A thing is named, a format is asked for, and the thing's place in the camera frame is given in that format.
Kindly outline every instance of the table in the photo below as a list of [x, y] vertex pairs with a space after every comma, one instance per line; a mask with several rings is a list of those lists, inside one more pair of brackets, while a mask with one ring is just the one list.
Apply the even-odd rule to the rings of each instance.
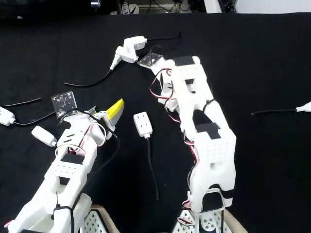
[[[0, 104], [42, 97], [11, 108], [19, 121], [49, 113], [50, 97], [70, 90], [63, 81], [87, 83], [109, 69], [127, 37], [182, 33], [159, 41], [167, 58], [197, 55], [215, 99], [237, 136], [236, 185], [229, 210], [249, 232], [295, 232], [308, 228], [310, 202], [309, 113], [251, 116], [269, 108], [293, 108], [310, 98], [311, 15], [133, 15], [20, 22], [0, 28]], [[148, 43], [146, 54], [155, 44]], [[148, 91], [152, 74], [121, 63], [102, 84], [72, 88], [78, 107], [107, 109], [119, 98], [125, 109], [116, 133], [121, 151], [94, 180], [88, 194], [103, 205], [121, 232], [168, 232], [186, 198], [192, 166], [177, 123]], [[153, 124], [153, 163], [161, 200], [155, 200], [147, 144], [133, 114], [146, 111]], [[55, 117], [39, 123], [59, 137]], [[0, 126], [0, 221], [16, 216], [30, 200], [54, 160], [54, 151], [31, 136], [32, 127]], [[95, 168], [114, 149], [99, 150]]]

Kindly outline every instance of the white connector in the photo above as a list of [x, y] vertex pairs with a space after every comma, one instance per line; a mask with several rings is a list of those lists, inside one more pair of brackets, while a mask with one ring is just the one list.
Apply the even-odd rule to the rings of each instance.
[[56, 143], [57, 143], [56, 138], [50, 132], [48, 132], [47, 130], [43, 129], [42, 127], [38, 125], [31, 131], [31, 134], [36, 139], [48, 145], [49, 147], [56, 146]]
[[296, 108], [297, 112], [311, 112], [311, 102]]
[[125, 39], [123, 47], [117, 47], [115, 57], [110, 66], [110, 70], [113, 70], [120, 61], [135, 63], [138, 60], [136, 51], [143, 49], [146, 43], [147, 39], [143, 36], [135, 36]]
[[15, 115], [5, 108], [0, 107], [0, 124], [9, 126], [15, 122]]
[[134, 123], [141, 137], [150, 137], [150, 135], [152, 134], [152, 126], [146, 112], [135, 114]]

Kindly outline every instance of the robotic arm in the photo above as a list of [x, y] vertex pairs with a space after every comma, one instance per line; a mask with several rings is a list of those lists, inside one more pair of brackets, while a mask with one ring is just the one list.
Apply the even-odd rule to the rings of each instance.
[[[124, 108], [119, 100], [107, 111], [92, 114], [114, 131]], [[111, 133], [88, 114], [64, 116], [71, 124], [57, 142], [55, 160], [34, 197], [8, 226], [9, 233], [31, 230], [41, 233], [76, 233], [91, 207], [91, 198], [81, 193], [97, 156], [97, 147]]]
[[[219, 232], [216, 219], [220, 211], [232, 204], [236, 176], [236, 137], [213, 97], [198, 57], [165, 60], [158, 54], [152, 56], [157, 58], [154, 63], [150, 64], [146, 62], [148, 58], [143, 58], [139, 64], [151, 69], [155, 75], [161, 73], [161, 95], [152, 94], [158, 98], [158, 102], [164, 104], [169, 114], [174, 111], [179, 113], [179, 120], [175, 121], [180, 123], [181, 132], [188, 139], [185, 143], [189, 145], [195, 159], [188, 180], [188, 200], [183, 203], [183, 207], [191, 210], [191, 213], [182, 211], [173, 232], [179, 232], [179, 224], [182, 228], [194, 227], [197, 233], [200, 228], [207, 232], [215, 229]], [[195, 124], [195, 110], [202, 111], [211, 122]], [[216, 206], [210, 205], [210, 194], [213, 196], [215, 193], [220, 196], [220, 204]]]

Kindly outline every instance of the black cable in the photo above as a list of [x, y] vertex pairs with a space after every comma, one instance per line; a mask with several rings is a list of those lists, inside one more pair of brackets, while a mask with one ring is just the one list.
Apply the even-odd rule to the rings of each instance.
[[71, 219], [71, 233], [74, 233], [74, 217], [73, 217], [73, 209], [69, 206], [60, 206], [59, 204], [56, 205], [55, 209], [53, 210], [53, 215], [55, 210], [63, 210], [69, 209], [70, 210], [70, 219]]
[[115, 132], [113, 132], [105, 123], [104, 121], [100, 121], [98, 120], [97, 118], [95, 118], [92, 114], [84, 111], [84, 110], [81, 110], [81, 109], [78, 109], [78, 108], [73, 108], [73, 109], [70, 109], [69, 111], [65, 112], [60, 118], [59, 120], [62, 121], [66, 115], [68, 115], [69, 113], [72, 113], [73, 111], [78, 111], [78, 112], [81, 112], [81, 113], [84, 113], [84, 114], [87, 114], [89, 115], [90, 118], [92, 118], [93, 120], [97, 121], [99, 124], [101, 124], [105, 129], [107, 129], [109, 132], [111, 132], [111, 134], [115, 137], [116, 141], [117, 141], [117, 148], [115, 150], [115, 152], [112, 154], [112, 156], [107, 160], [105, 161], [102, 165], [100, 165], [100, 167], [94, 171], [92, 174], [90, 174], [91, 177], [89, 177], [86, 181], [86, 184], [84, 185], [84, 187], [81, 189], [81, 191], [79, 192], [76, 200], [74, 201], [73, 205], [72, 205], [72, 209], [74, 210], [74, 208], [76, 207], [76, 205], [78, 204], [78, 201], [80, 199], [80, 196], [82, 195], [82, 193], [85, 191], [85, 188], [86, 188], [86, 185], [89, 183], [90, 180], [92, 180], [105, 166], [107, 166], [117, 155], [117, 153], [119, 152], [120, 150], [120, 147], [121, 147], [121, 142], [120, 142], [120, 139], [118, 138], [118, 136], [115, 134]]
[[158, 4], [157, 2], [156, 2], [156, 0], [152, 0], [158, 7], [160, 7], [160, 8], [162, 8], [163, 10], [166, 10], [166, 11], [168, 11], [168, 12], [172, 12], [172, 10], [169, 10], [169, 9], [166, 9], [165, 7], [163, 7], [163, 6], [161, 6], [160, 4]]
[[37, 98], [34, 100], [29, 100], [29, 101], [25, 101], [25, 102], [20, 102], [20, 103], [13, 103], [13, 104], [8, 104], [8, 105], [1, 105], [0, 107], [5, 108], [5, 107], [14, 107], [14, 106], [19, 106], [19, 105], [23, 105], [23, 104], [27, 104], [27, 103], [33, 103], [36, 102], [38, 100], [41, 100], [42, 98]]
[[285, 113], [285, 112], [297, 112], [297, 109], [271, 109], [271, 110], [261, 110], [253, 112], [252, 115], [257, 115], [261, 113]]
[[181, 32], [178, 32], [176, 35], [171, 36], [171, 37], [153, 38], [153, 39], [148, 39], [148, 41], [156, 41], [156, 40], [172, 40], [172, 39], [175, 39], [175, 38], [180, 37], [180, 35], [181, 35]]
[[109, 76], [111, 71], [112, 70], [109, 70], [102, 79], [100, 79], [97, 82], [92, 83], [92, 84], [88, 84], [88, 85], [79, 85], [79, 84], [74, 84], [74, 83], [64, 83], [64, 84], [67, 85], [67, 86], [75, 86], [75, 87], [91, 87], [91, 86], [95, 86], [97, 84], [100, 84], [102, 81], [104, 81]]
[[222, 223], [221, 223], [221, 233], [224, 233], [224, 211], [222, 210]]
[[35, 123], [37, 123], [37, 122], [39, 122], [39, 121], [42, 121], [42, 120], [44, 120], [44, 119], [46, 119], [46, 118], [52, 116], [54, 113], [55, 113], [55, 112], [51, 112], [51, 113], [47, 114], [46, 116], [41, 117], [41, 118], [38, 119], [38, 120], [34, 120], [34, 121], [31, 121], [31, 122], [28, 122], [28, 123], [19, 123], [19, 122], [17, 122], [17, 121], [14, 121], [14, 124], [17, 124], [17, 125], [20, 125], [20, 126], [32, 125], [32, 124], [35, 124]]
[[173, 8], [177, 5], [177, 2], [175, 2], [175, 4], [172, 6], [172, 8], [170, 9], [170, 12], [172, 12]]
[[149, 168], [152, 174], [152, 179], [154, 180], [154, 185], [155, 185], [155, 198], [156, 200], [160, 200], [159, 198], [159, 187], [157, 185], [157, 181], [156, 181], [156, 174], [154, 171], [154, 168], [152, 167], [152, 162], [151, 162], [151, 143], [150, 143], [150, 139], [147, 137], [147, 142], [148, 142], [148, 162], [149, 162]]
[[130, 15], [131, 14], [131, 11], [130, 11], [130, 0], [127, 0], [127, 8], [128, 8], [128, 14]]
[[148, 7], [148, 10], [147, 10], [147, 13], [150, 12], [150, 9], [151, 9], [151, 4], [152, 4], [152, 0], [149, 0], [149, 7]]
[[214, 100], [215, 100], [215, 99], [211, 99], [211, 100], [207, 100], [207, 101], [206, 101], [206, 104], [204, 105], [204, 107], [203, 107], [203, 109], [202, 109], [202, 112], [203, 112], [203, 113], [205, 112], [206, 107], [207, 107], [210, 103], [212, 103]]

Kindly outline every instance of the perforated metal bracket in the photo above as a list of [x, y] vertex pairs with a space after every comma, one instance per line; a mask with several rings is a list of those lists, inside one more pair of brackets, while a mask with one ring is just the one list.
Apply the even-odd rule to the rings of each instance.
[[80, 228], [80, 233], [109, 233], [96, 210], [91, 210]]
[[[177, 221], [172, 233], [198, 233], [198, 232], [213, 232], [221, 233], [221, 212], [205, 212], [200, 214], [201, 231], [196, 229], [194, 218], [189, 210], [183, 210], [178, 218], [185, 219], [186, 221], [193, 223], [188, 225], [187, 223], [181, 224], [182, 221]], [[227, 224], [224, 222], [224, 233], [232, 233]]]

